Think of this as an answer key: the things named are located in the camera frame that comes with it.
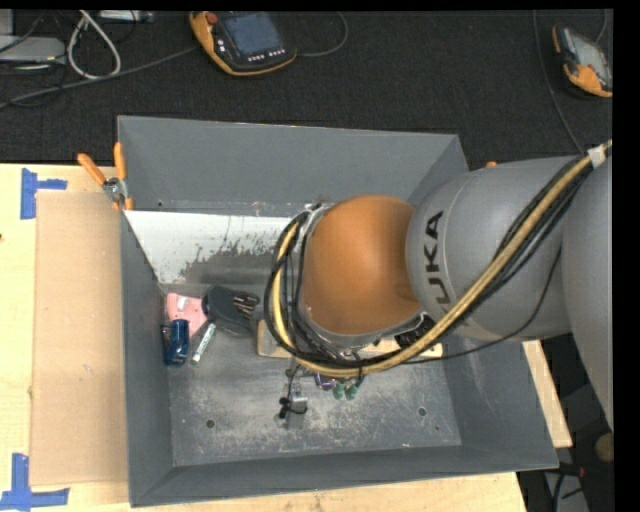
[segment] yellow cable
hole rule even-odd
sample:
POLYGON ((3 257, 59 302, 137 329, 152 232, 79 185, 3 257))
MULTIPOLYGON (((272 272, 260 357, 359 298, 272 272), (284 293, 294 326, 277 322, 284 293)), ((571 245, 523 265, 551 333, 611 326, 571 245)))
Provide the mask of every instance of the yellow cable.
MULTIPOLYGON (((609 140, 603 145, 603 149, 607 150, 611 148, 612 140, 609 140)), ((391 356, 389 359, 374 363, 370 366, 364 366, 362 368, 331 368, 321 364, 317 364, 301 357, 296 357, 296 360, 303 366, 307 367, 313 372, 318 372, 327 377, 333 378, 352 378, 360 377, 363 375, 369 375, 372 373, 382 372, 389 370, 403 362, 415 357, 423 352, 426 347, 433 341, 437 340, 460 315, 462 315, 474 300, 484 291, 484 289, 491 283, 491 281, 498 275, 502 268, 508 263, 509 259, 518 250, 518 248, 525 242, 528 235, 531 233, 536 224, 540 221, 544 212, 551 206, 560 193, 571 183, 573 178, 584 169, 591 159, 589 156, 585 156, 578 161, 565 175, 558 180, 558 182, 551 187, 547 194, 542 198, 540 203, 533 209, 529 216, 522 223, 518 231, 514 234, 513 238, 505 246, 505 248, 496 256, 491 264, 486 268, 478 280, 467 290, 467 292, 458 300, 458 302, 440 319, 440 321, 433 326, 424 336, 419 338, 415 343, 409 347, 401 350, 399 353, 391 356)), ((285 254, 287 247, 293 238, 299 222, 293 226, 291 231, 285 236, 280 251, 278 253, 278 260, 285 254)), ((280 277, 282 275, 282 268, 278 269, 272 294, 271 301, 274 309, 275 327, 282 340, 291 348, 296 348, 292 343, 287 329, 284 325, 282 318, 282 311, 280 310, 280 277)))

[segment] blue tape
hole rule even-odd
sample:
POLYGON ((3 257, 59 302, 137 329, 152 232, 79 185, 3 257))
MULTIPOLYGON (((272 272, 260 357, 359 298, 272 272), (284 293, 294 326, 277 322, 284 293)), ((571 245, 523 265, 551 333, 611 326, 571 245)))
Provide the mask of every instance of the blue tape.
POLYGON ((0 510, 30 512, 32 507, 66 505, 69 488, 52 492, 31 492, 29 487, 29 457, 21 453, 12 456, 11 490, 3 491, 0 510))
POLYGON ((40 189, 66 190, 65 180, 49 179, 38 181, 38 175, 22 168, 22 190, 20 197, 20 218, 34 219, 36 216, 36 192, 40 189))

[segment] green component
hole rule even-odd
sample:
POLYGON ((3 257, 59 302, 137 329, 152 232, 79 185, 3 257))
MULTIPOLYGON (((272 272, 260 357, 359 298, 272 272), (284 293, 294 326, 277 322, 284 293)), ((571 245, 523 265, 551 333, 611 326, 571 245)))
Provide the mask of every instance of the green component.
POLYGON ((355 384, 352 384, 351 386, 349 386, 344 392, 344 395, 347 398, 347 400, 353 400, 357 394, 358 394, 358 386, 355 384))
POLYGON ((344 396, 344 388, 346 387, 344 382, 336 382, 336 387, 333 388, 333 398, 340 400, 344 396))

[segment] pink object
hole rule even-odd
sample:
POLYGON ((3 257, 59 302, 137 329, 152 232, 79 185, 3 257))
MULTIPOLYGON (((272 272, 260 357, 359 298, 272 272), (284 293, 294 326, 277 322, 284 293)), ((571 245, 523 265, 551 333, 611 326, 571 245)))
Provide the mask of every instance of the pink object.
POLYGON ((189 337, 198 332, 207 321, 207 315, 202 311, 202 299, 168 293, 166 304, 169 320, 182 319, 189 322, 189 337))

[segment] black carpet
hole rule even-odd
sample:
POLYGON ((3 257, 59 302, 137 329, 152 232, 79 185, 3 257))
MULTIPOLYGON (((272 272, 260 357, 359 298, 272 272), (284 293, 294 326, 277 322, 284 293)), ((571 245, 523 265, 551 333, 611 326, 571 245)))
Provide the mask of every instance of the black carpet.
MULTIPOLYGON (((15 33, 25 34, 40 13, 15 10, 15 33)), ((613 9, 606 16, 602 9, 344 12, 348 37, 337 51, 253 78, 222 72, 197 45, 186 12, 155 14, 152 23, 103 23, 118 41, 123 71, 193 51, 77 87, 62 86, 82 82, 69 67, 22 75, 0 68, 0 162, 75 163, 86 152, 112 165, 122 114, 451 133, 472 170, 491 160, 577 155, 612 137, 613 100, 570 85, 553 54, 551 28, 565 23, 593 40, 602 31, 599 43, 613 67, 613 9), (17 99, 46 88, 54 92, 17 99)), ((330 49, 345 34, 334 12, 277 16, 301 52, 330 49)), ((66 41, 79 19, 78 11, 48 11, 33 35, 66 41)), ((111 54, 93 30, 75 54, 93 74, 111 70, 111 54)), ((554 357, 562 360, 557 351, 554 357)), ((556 379, 563 375, 562 364, 551 366, 556 379)), ((612 496, 610 482, 589 485, 612 496)), ((530 485, 530 509, 547 510, 548 497, 533 506, 536 489, 548 491, 530 485)))

